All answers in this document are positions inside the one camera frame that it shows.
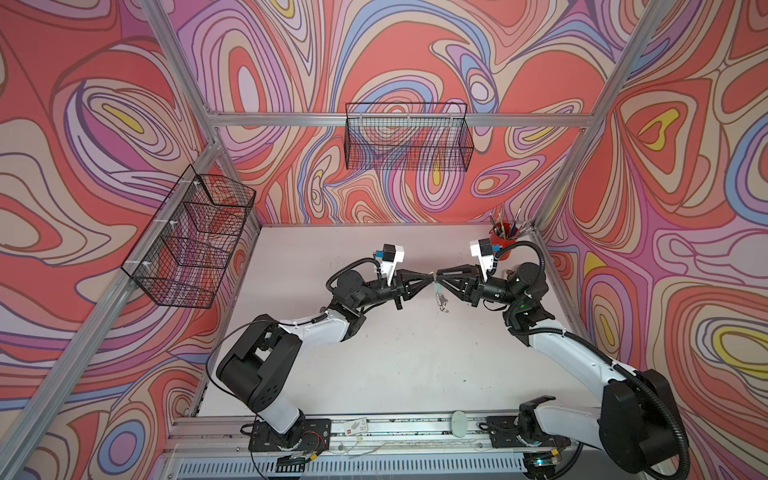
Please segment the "metal keyring organizer yellow grip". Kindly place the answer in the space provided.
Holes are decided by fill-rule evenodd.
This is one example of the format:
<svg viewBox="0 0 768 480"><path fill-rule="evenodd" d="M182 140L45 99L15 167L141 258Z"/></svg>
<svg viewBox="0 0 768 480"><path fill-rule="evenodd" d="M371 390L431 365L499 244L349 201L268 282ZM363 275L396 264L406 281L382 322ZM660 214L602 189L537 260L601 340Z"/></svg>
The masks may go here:
<svg viewBox="0 0 768 480"><path fill-rule="evenodd" d="M434 289L434 296L435 296L438 309L440 312L447 314L449 312L448 299L444 295L443 286L438 281L437 274L435 272L432 272L432 277L433 277L432 285Z"/></svg>

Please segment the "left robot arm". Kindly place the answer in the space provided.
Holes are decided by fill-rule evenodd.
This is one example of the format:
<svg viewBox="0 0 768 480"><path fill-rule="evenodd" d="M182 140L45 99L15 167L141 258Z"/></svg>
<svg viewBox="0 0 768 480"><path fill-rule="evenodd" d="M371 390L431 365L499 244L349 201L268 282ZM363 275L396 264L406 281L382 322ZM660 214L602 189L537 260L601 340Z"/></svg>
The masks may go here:
<svg viewBox="0 0 768 480"><path fill-rule="evenodd" d="M370 310L390 301L400 309L433 281L430 274L406 269L366 280L355 266L345 268L326 282L331 302L320 313L295 321L257 316L218 361L215 378L283 442L296 443L305 415L283 389L299 356L351 339Z"/></svg>

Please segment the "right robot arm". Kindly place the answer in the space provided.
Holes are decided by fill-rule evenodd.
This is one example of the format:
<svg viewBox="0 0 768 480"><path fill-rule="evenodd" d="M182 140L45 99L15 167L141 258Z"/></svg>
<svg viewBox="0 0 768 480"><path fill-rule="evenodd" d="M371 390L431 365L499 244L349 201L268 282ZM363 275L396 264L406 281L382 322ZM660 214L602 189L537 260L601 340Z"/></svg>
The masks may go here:
<svg viewBox="0 0 768 480"><path fill-rule="evenodd" d="M601 449L626 472L653 479L665 476L658 465L676 458L670 478L688 478L689 440L668 379L654 369L641 371L613 359L560 323L542 305L549 290L542 266L525 262L498 278L476 265L462 265L440 270L436 282L472 306L482 301L503 305L506 330L553 360L600 402L589 408L545 398L523 404L523 436L568 437Z"/></svg>

